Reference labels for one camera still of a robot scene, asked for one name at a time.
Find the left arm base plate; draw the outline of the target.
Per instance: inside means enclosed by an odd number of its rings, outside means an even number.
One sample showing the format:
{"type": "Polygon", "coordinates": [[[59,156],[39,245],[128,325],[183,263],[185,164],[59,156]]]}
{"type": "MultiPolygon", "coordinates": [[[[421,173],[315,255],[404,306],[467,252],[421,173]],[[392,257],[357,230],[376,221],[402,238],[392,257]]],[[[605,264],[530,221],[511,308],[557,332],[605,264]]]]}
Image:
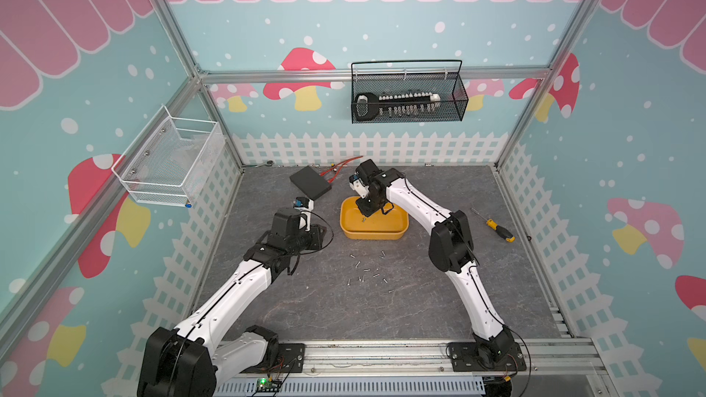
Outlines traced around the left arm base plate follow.
{"type": "Polygon", "coordinates": [[[279,344],[276,348],[268,348],[264,360],[259,364],[243,370],[243,373],[279,374],[284,372],[301,373],[305,344],[279,344]]]}

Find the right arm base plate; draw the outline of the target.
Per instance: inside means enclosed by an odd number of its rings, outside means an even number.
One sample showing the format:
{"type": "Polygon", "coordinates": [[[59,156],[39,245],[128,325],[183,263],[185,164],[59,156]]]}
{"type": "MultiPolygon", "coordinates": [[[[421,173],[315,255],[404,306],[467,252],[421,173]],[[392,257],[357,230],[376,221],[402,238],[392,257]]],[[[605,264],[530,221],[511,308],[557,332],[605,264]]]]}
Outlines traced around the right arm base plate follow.
{"type": "Polygon", "coordinates": [[[520,345],[513,342],[506,354],[475,342],[450,342],[446,345],[446,356],[454,372],[491,372],[514,375],[528,369],[520,345]]]}

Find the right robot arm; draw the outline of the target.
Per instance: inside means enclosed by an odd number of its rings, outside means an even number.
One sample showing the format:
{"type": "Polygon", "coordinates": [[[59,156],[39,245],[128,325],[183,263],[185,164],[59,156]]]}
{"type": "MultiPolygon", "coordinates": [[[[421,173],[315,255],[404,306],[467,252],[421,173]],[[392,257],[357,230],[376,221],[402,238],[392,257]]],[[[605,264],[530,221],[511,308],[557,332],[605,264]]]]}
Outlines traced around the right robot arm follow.
{"type": "Polygon", "coordinates": [[[382,170],[373,161],[359,165],[349,178],[359,195],[356,204],[365,217],[385,207],[400,208],[429,235],[428,256],[445,273],[470,318],[474,357],[483,369],[495,369],[507,360],[520,361],[517,334],[499,317],[478,272],[478,260],[467,215],[450,211],[419,192],[395,168],[382,170]]]}

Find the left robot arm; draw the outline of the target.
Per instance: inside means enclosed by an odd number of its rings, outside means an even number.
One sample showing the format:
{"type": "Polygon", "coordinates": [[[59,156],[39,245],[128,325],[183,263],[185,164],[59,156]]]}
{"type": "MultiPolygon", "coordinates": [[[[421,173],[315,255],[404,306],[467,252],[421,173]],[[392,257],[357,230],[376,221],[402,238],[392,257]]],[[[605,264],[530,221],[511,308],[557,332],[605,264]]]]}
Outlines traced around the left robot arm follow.
{"type": "Polygon", "coordinates": [[[303,255],[323,250],[327,228],[314,224],[314,202],[299,197],[278,210],[272,226],[246,251],[235,273],[173,329],[149,336],[137,384],[140,396],[213,396],[241,373],[260,375],[257,391],[277,393],[278,374],[300,371],[303,345],[281,345],[278,335],[252,325],[232,342],[224,337],[246,308],[281,274],[292,275],[303,255]]]}

